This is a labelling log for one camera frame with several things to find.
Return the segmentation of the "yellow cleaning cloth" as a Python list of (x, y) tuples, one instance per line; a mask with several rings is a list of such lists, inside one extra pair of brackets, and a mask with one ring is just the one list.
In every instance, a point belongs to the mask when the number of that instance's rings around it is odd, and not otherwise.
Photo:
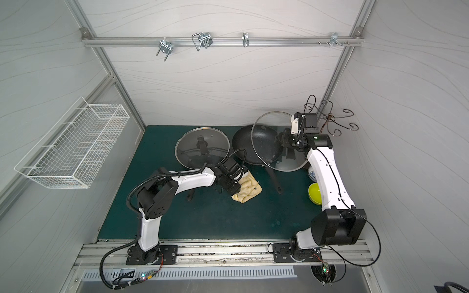
[(243, 175), (238, 183), (241, 185), (241, 190), (237, 194), (232, 195), (232, 199), (240, 203), (246, 203), (263, 191), (260, 183), (250, 171)]

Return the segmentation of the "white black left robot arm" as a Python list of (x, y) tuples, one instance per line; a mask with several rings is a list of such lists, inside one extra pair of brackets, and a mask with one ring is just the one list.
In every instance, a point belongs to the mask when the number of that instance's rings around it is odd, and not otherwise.
[(198, 188), (219, 185), (229, 195), (241, 190), (241, 180), (248, 175), (246, 166), (228, 158), (216, 165), (185, 172), (160, 172), (141, 184), (137, 195), (140, 228), (137, 247), (141, 252), (155, 250), (160, 244), (159, 231), (162, 216), (168, 212), (176, 195)]

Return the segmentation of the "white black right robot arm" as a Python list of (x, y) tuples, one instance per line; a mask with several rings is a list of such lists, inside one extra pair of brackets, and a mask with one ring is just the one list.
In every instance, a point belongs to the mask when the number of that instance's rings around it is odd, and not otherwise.
[(305, 153), (321, 193), (321, 213), (290, 240), (293, 258), (300, 260), (302, 253), (325, 245), (355, 244), (366, 224), (366, 212), (356, 207), (342, 182), (330, 137), (291, 130), (283, 141), (288, 149)]

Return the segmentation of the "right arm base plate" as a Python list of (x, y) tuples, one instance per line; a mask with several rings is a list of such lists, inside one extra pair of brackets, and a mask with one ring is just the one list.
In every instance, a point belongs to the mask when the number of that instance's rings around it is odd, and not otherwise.
[(292, 247), (287, 243), (272, 243), (269, 245), (268, 251), (273, 254), (275, 263), (307, 263), (321, 262), (322, 255), (319, 250), (303, 250)]

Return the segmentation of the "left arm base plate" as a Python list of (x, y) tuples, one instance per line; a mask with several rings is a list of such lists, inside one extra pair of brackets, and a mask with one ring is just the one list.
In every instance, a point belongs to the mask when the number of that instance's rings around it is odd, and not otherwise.
[(126, 265), (173, 265), (176, 263), (178, 245), (157, 245), (149, 251), (143, 251), (138, 244), (128, 249)]

